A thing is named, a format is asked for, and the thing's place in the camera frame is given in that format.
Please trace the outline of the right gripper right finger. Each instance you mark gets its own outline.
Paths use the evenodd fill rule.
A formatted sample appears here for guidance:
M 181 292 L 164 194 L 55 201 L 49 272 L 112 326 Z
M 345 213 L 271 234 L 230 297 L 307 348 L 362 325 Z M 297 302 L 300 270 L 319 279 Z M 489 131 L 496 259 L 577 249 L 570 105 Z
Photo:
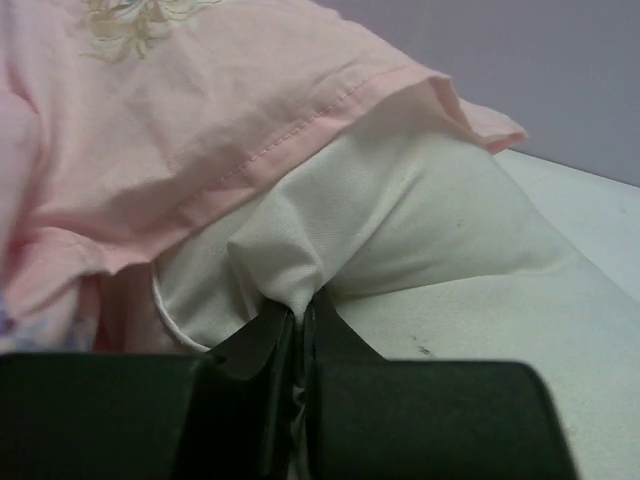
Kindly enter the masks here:
M 550 393 L 510 361 L 388 360 L 318 292 L 305 313 L 315 479 L 574 479 Z

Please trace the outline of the pink and purple Frozen pillowcase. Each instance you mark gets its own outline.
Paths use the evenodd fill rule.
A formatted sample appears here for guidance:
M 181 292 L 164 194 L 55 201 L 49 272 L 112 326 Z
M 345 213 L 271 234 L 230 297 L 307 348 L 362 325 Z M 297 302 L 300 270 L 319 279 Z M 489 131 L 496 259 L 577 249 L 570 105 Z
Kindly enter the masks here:
M 493 153 L 526 134 L 311 1 L 1 5 L 1 350 L 87 351 L 97 278 L 155 259 L 378 103 Z

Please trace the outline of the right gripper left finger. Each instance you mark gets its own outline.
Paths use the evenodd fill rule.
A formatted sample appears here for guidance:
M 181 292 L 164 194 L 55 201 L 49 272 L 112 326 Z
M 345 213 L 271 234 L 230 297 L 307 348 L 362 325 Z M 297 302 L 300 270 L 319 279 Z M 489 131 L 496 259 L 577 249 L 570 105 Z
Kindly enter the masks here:
M 201 353 L 1 358 L 5 479 L 283 479 L 293 318 L 266 302 Z

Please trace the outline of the white pillow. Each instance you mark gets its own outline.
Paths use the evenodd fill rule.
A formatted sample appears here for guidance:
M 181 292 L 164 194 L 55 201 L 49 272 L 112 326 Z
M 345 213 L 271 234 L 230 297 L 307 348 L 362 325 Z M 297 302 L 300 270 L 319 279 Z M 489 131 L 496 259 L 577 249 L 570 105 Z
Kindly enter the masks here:
M 349 135 L 153 265 L 150 345 L 200 351 L 327 289 L 392 358 L 508 359 L 548 383 L 586 479 L 639 475 L 639 305 L 483 149 Z

